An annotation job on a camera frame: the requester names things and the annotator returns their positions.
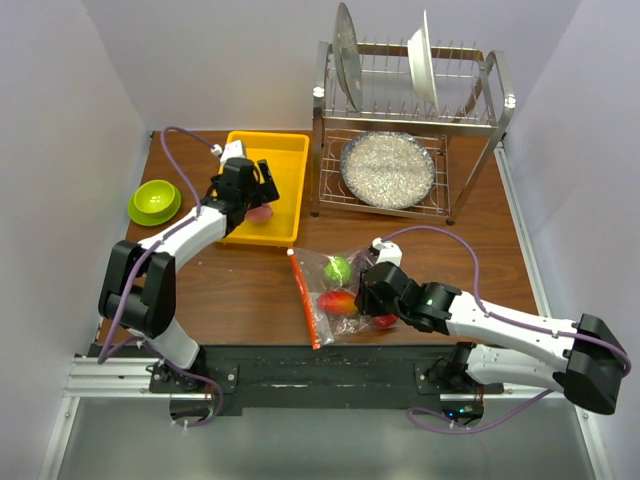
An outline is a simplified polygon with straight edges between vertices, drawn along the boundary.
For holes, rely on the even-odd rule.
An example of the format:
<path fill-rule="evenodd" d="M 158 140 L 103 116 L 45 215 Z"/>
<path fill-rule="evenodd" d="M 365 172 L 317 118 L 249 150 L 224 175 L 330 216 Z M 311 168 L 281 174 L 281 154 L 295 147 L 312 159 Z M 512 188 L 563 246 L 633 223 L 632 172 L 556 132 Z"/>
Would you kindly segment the pink fake meat pack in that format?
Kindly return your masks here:
<path fill-rule="evenodd" d="M 270 204 L 251 209 L 246 214 L 246 221 L 253 225 L 263 225 L 273 217 L 273 208 Z"/>

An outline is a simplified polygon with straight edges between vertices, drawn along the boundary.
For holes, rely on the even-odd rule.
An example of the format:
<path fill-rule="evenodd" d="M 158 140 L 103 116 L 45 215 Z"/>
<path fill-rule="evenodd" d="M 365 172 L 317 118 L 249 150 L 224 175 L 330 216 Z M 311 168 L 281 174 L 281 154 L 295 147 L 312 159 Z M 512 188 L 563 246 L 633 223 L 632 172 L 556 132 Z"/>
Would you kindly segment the orange red fake mango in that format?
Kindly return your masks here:
<path fill-rule="evenodd" d="M 355 295 L 342 290 L 322 293 L 317 299 L 317 306 L 321 311 L 332 315 L 353 315 L 358 312 Z"/>

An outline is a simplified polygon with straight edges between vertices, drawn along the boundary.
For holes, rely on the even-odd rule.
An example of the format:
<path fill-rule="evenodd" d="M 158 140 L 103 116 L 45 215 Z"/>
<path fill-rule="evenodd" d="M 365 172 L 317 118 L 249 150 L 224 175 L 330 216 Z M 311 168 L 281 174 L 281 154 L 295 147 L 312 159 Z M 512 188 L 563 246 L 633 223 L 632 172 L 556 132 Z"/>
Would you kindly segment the green fake fruit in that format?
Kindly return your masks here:
<path fill-rule="evenodd" d="M 351 265 L 342 256 L 329 256 L 324 267 L 324 278 L 332 286 L 343 287 L 350 283 Z"/>

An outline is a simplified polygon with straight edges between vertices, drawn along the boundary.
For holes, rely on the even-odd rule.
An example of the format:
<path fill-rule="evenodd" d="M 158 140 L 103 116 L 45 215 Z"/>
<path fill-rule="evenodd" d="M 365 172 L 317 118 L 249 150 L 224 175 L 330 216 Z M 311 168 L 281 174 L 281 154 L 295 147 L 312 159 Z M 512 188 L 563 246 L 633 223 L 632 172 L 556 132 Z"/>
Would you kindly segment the clear zip top bag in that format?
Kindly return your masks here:
<path fill-rule="evenodd" d="M 300 294 L 311 347 L 318 350 L 341 338 L 395 327 L 393 315 L 371 317 L 358 312 L 355 299 L 360 274 L 377 255 L 368 249 L 326 255 L 302 248 L 287 250 Z"/>

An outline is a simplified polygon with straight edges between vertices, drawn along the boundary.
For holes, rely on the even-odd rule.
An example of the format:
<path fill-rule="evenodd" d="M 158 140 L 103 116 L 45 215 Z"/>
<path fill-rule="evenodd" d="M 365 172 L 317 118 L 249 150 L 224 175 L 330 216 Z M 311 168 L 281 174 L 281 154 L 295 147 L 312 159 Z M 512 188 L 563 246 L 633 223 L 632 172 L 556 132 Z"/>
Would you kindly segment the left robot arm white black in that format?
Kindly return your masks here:
<path fill-rule="evenodd" d="M 139 243 L 122 240 L 110 253 L 99 314 L 145 343 L 172 369 L 185 392 L 211 383 L 203 347 L 176 318 L 179 270 L 207 246 L 226 238 L 247 213 L 280 198 L 266 160 L 226 161 L 206 197 L 181 221 Z"/>

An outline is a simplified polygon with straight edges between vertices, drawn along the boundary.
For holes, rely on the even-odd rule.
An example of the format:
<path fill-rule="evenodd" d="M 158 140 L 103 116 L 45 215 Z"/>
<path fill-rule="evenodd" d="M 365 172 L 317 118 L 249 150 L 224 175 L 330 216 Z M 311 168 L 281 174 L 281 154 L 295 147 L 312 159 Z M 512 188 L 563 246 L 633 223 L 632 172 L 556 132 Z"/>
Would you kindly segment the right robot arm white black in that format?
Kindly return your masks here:
<path fill-rule="evenodd" d="M 390 262 L 360 273 L 355 305 L 420 332 L 476 339 L 445 369 L 448 386 L 459 393 L 513 383 L 560 392 L 585 410 L 611 415 L 630 371 L 625 350 L 597 316 L 572 321 L 483 304 L 450 285 L 418 284 Z"/>

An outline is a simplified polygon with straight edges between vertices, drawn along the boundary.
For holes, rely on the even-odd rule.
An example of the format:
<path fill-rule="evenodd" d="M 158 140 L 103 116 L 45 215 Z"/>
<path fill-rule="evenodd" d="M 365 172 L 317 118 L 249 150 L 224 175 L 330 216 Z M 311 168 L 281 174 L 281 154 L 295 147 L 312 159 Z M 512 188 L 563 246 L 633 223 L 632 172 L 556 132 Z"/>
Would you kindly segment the red fake apple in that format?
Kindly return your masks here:
<path fill-rule="evenodd" d="M 388 329 L 393 327 L 398 322 L 398 318 L 395 315 L 384 315 L 374 318 L 374 323 L 378 328 Z"/>

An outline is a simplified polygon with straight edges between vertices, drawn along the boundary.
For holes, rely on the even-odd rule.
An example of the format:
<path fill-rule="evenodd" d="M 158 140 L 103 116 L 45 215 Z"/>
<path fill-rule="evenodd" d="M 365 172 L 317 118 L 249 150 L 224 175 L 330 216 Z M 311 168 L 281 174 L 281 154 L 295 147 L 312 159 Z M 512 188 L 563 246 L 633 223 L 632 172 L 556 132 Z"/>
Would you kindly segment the yellow plastic tray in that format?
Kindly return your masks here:
<path fill-rule="evenodd" d="M 246 217 L 225 243 L 290 248 L 298 236 L 309 137 L 295 133 L 233 131 L 221 160 L 244 157 L 254 162 L 256 200 L 271 208 L 263 221 Z"/>

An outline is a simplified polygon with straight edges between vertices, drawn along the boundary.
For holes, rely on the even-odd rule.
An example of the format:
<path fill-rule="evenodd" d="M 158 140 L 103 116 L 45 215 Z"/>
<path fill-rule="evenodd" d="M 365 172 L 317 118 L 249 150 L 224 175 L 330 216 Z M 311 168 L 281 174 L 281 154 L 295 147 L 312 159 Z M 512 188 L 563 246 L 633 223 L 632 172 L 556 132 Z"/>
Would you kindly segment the green plastic bowl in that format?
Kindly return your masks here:
<path fill-rule="evenodd" d="M 141 185 L 130 197 L 127 213 L 137 225 L 152 227 L 171 220 L 182 203 L 180 191 L 162 179 L 150 180 Z"/>

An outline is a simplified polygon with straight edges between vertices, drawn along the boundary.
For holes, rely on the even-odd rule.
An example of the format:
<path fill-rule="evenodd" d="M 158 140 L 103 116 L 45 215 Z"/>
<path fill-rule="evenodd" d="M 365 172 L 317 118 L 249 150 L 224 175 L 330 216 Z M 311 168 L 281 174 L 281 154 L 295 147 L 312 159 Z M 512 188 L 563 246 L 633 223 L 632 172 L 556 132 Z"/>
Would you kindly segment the speckled blue rim plate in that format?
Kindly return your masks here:
<path fill-rule="evenodd" d="M 435 162 L 415 137 L 398 132 L 365 132 L 344 147 L 340 172 L 360 201 L 402 210 L 422 201 L 436 179 Z"/>

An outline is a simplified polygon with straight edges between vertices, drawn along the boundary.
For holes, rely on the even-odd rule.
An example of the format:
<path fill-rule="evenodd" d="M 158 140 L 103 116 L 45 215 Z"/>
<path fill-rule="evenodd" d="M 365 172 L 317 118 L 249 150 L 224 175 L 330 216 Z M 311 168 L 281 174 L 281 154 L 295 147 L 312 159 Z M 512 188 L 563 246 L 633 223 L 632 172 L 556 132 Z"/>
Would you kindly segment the steel dish rack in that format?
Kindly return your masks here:
<path fill-rule="evenodd" d="M 312 97 L 310 213 L 324 207 L 434 219 L 454 224 L 516 110 L 506 55 L 463 45 L 433 47 L 440 105 L 413 90 L 408 49 L 402 44 L 359 44 L 362 106 L 355 109 L 339 85 L 332 47 L 319 43 Z M 341 175 L 340 157 L 369 131 L 413 136 L 435 165 L 425 198 L 402 209 L 376 208 L 358 199 Z"/>

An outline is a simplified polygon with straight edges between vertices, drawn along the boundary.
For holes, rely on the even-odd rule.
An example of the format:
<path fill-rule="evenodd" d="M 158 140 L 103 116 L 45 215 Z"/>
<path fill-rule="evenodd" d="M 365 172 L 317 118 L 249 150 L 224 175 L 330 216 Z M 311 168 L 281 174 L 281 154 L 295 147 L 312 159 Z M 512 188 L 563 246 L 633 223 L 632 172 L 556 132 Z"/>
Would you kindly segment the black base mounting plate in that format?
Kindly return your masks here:
<path fill-rule="evenodd" d="M 222 414 L 250 408 L 436 410 L 443 395 L 475 394 L 449 382 L 460 345 L 208 345 L 209 378 L 223 392 Z"/>

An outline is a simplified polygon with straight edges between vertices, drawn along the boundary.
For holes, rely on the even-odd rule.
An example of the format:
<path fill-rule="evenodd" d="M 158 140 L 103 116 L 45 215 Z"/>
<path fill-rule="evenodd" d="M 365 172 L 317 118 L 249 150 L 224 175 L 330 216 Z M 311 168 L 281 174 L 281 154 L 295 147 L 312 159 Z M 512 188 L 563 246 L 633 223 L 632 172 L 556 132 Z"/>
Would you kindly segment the grey metal plate upright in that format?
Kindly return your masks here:
<path fill-rule="evenodd" d="M 359 112 L 362 108 L 362 70 L 355 26 L 344 2 L 338 5 L 332 50 L 338 82 L 348 102 Z"/>

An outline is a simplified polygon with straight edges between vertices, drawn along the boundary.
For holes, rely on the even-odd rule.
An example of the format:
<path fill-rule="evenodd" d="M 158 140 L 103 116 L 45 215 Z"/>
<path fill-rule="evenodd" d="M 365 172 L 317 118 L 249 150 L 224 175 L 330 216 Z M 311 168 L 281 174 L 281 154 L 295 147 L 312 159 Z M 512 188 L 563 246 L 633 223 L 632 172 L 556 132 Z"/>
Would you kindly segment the white plate upright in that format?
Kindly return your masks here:
<path fill-rule="evenodd" d="M 424 10 L 419 29 L 407 42 L 410 75 L 414 92 L 428 103 L 435 114 L 439 112 L 432 51 L 429 38 L 428 16 Z"/>

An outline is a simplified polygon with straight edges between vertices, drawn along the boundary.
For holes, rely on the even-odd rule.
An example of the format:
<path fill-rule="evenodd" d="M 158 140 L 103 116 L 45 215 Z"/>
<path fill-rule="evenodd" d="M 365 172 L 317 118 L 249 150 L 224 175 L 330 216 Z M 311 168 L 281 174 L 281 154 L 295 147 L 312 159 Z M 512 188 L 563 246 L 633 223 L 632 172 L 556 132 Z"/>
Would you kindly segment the aluminium frame rail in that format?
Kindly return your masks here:
<path fill-rule="evenodd" d="M 440 389 L 438 346 L 212 346 L 223 408 L 148 352 L 74 359 L 44 479 L 610 479 L 594 417 L 533 388 Z"/>

